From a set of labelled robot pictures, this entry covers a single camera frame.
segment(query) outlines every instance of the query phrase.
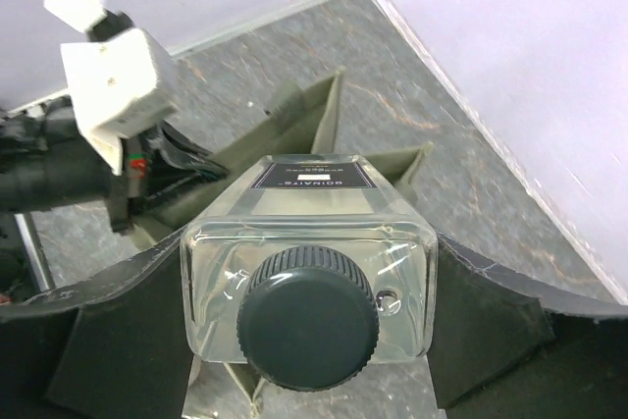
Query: dark label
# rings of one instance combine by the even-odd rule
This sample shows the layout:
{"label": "dark label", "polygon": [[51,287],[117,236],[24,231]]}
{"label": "dark label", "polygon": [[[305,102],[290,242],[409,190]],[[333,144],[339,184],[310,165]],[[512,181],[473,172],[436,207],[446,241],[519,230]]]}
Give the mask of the dark label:
{"label": "dark label", "polygon": [[272,164],[252,188],[375,188],[355,162]]}

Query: marble floor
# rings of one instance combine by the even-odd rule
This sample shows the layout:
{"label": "marble floor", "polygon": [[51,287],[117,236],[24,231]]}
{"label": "marble floor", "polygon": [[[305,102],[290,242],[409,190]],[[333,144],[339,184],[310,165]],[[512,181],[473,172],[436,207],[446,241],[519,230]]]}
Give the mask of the marble floor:
{"label": "marble floor", "polygon": [[[612,300],[550,219],[371,0],[332,0],[180,61],[183,108],[172,123],[219,149],[265,118],[286,78],[301,86],[346,67],[338,152],[436,147],[418,209],[476,251],[544,282]],[[34,215],[55,282],[69,285],[132,255],[101,205]],[[427,363],[372,366],[323,393],[264,391],[262,417],[433,418]],[[204,365],[185,414],[240,419],[248,404],[221,365]]]}

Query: black tube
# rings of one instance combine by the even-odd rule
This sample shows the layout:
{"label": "black tube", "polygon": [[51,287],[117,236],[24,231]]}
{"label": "black tube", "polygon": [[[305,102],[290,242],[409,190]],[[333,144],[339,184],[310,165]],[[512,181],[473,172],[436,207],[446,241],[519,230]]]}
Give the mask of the black tube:
{"label": "black tube", "polygon": [[0,211],[47,211],[109,194],[111,171],[82,137],[2,164]]}

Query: gray fabric flap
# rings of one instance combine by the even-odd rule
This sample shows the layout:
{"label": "gray fabric flap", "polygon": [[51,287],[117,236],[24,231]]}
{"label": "gray fabric flap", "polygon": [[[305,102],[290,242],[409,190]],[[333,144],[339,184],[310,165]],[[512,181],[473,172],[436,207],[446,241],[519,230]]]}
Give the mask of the gray fabric flap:
{"label": "gray fabric flap", "polygon": [[338,121],[340,117],[340,96],[342,94],[342,84],[344,82],[344,69],[336,72],[334,81],[327,97],[327,106],[321,119],[321,123],[316,130],[316,136],[312,143],[310,153],[331,154],[336,145],[336,134],[338,132]]}
{"label": "gray fabric flap", "polygon": [[410,204],[415,205],[418,196],[414,188],[412,188],[412,182],[421,164],[425,161],[425,158],[430,154],[433,148],[434,144],[428,142],[419,147],[371,154],[364,157],[373,164],[373,167],[375,167],[387,181],[394,185]]}

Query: white plastic mount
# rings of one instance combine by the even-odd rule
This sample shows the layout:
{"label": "white plastic mount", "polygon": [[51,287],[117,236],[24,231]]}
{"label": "white plastic mount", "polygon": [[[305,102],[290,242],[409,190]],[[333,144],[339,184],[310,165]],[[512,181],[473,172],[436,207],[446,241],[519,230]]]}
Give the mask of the white plastic mount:
{"label": "white plastic mount", "polygon": [[43,6],[48,12],[83,33],[107,15],[105,0],[43,0]]}
{"label": "white plastic mount", "polygon": [[61,57],[78,130],[118,176],[122,139],[177,111],[176,65],[139,28],[102,43],[64,43]]}

